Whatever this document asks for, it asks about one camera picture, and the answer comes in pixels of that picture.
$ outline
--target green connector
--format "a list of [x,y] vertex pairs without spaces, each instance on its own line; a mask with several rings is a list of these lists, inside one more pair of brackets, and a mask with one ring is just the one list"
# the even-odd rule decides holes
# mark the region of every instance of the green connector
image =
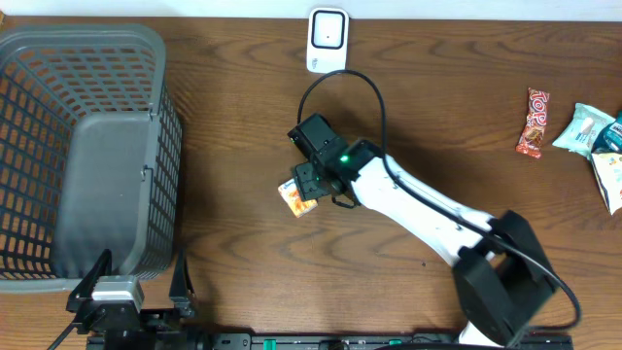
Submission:
[[263,350],[276,350],[276,340],[264,340]]

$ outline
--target wooden table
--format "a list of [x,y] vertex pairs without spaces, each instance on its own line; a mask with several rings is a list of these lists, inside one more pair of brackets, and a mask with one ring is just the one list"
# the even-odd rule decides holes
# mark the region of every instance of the wooden table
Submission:
[[[302,93],[306,20],[8,17],[7,27],[76,22],[149,25],[167,46],[167,84],[185,126],[179,241],[203,316],[258,333],[460,329],[450,268],[382,215],[322,200],[295,219],[277,193],[303,161],[289,142]],[[610,217],[584,157],[551,146],[575,102],[622,107],[617,23],[353,20],[348,66],[382,90],[390,152],[420,179],[495,215],[525,216],[585,312],[576,349],[622,341],[622,216]],[[541,159],[514,152],[527,87],[551,93]],[[356,78],[312,94],[349,140],[379,141],[377,101]],[[145,283],[167,306],[170,271]],[[1,296],[0,348],[43,348],[71,320],[66,294]],[[567,321],[558,293],[534,320]],[[72,334],[64,348],[84,348]]]

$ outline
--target candy bar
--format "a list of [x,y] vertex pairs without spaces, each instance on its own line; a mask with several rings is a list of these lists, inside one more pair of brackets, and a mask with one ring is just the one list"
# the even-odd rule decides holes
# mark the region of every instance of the candy bar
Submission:
[[516,152],[534,157],[542,157],[540,147],[546,127],[546,115],[548,111],[549,94],[529,88],[529,114],[527,124],[516,145]]

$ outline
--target gray plastic basket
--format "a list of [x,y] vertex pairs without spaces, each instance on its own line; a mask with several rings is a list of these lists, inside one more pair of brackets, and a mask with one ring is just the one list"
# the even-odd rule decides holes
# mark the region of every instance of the gray plastic basket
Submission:
[[168,266],[182,129],[164,65],[140,25],[0,37],[0,292],[72,289],[106,248],[116,273]]

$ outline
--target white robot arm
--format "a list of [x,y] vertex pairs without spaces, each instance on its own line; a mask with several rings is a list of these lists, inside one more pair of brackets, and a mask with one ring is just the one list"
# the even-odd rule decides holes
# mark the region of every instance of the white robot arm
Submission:
[[[301,120],[311,90],[337,74],[365,80],[378,96],[382,148],[364,140],[348,145],[319,114]],[[460,343],[513,346],[527,331],[558,332],[575,326],[581,316],[578,300],[553,272],[529,223],[511,211],[496,219],[467,208],[405,172],[387,155],[386,123],[380,90],[366,75],[345,69],[325,74],[312,84],[300,101],[297,125],[288,133],[308,159],[293,171],[302,199],[330,195],[341,207],[362,205],[376,210],[433,248],[451,266],[461,308],[469,319]],[[354,205],[338,201],[342,194]],[[500,253],[505,258],[493,268],[489,259]],[[562,326],[528,328],[558,287],[572,301],[575,320]]]
[[[393,173],[398,175],[402,183],[410,190],[454,213],[456,217],[486,231],[491,230],[488,223],[493,219],[492,215],[465,207],[432,189],[404,171],[392,157],[387,156],[387,161]],[[376,210],[402,225],[434,249],[450,266],[460,259],[458,251],[461,248],[472,248],[482,240],[480,234],[458,226],[454,221],[437,213],[396,186],[387,174],[380,157],[371,160],[361,169],[359,175],[356,181],[352,181],[352,190],[361,205]],[[471,322],[461,332],[459,342],[501,347],[486,337]]]

